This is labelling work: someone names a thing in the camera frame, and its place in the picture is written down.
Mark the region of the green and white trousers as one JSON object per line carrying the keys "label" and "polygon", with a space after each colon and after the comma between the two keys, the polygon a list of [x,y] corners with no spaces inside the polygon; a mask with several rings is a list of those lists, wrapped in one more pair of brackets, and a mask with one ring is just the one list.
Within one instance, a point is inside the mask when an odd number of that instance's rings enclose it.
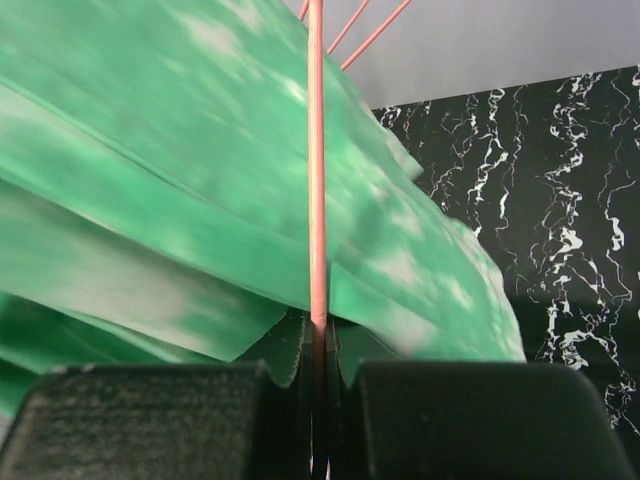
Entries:
{"label": "green and white trousers", "polygon": [[[1,411],[58,365],[242,358],[307,309],[307,30],[280,1],[1,5]],[[331,314],[521,361],[499,268],[324,63]]]}

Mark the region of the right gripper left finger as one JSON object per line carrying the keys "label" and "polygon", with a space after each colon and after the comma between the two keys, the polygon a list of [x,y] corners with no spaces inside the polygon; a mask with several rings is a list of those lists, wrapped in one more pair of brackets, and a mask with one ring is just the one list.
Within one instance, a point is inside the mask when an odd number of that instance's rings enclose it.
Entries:
{"label": "right gripper left finger", "polygon": [[245,362],[45,375],[1,448],[5,479],[306,479],[311,334],[281,320]]}

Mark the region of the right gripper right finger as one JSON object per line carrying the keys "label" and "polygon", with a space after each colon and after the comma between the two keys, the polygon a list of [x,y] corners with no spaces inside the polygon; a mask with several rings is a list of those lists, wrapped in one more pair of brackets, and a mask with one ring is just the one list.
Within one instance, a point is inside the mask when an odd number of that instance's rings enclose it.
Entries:
{"label": "right gripper right finger", "polygon": [[633,479],[592,383],[547,363],[401,360],[327,329],[334,479]]}

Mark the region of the pink wire hanger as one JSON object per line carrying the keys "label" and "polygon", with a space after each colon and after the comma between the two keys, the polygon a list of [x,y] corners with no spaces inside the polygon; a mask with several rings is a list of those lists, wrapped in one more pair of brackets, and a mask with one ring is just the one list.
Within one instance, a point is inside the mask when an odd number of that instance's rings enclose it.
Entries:
{"label": "pink wire hanger", "polygon": [[312,328],[312,473],[327,477],[326,413],[327,255],[325,220],[325,130],[323,85],[323,2],[305,1],[299,18],[308,21],[308,216],[310,320]]}
{"label": "pink wire hanger", "polygon": [[[356,6],[348,11],[349,16],[345,23],[328,44],[326,53],[333,55],[336,51],[343,49],[339,64],[342,70],[348,69],[363,56],[412,3],[412,0],[357,1]],[[368,15],[368,10],[373,10],[373,20],[369,26],[360,28],[358,23]]]}

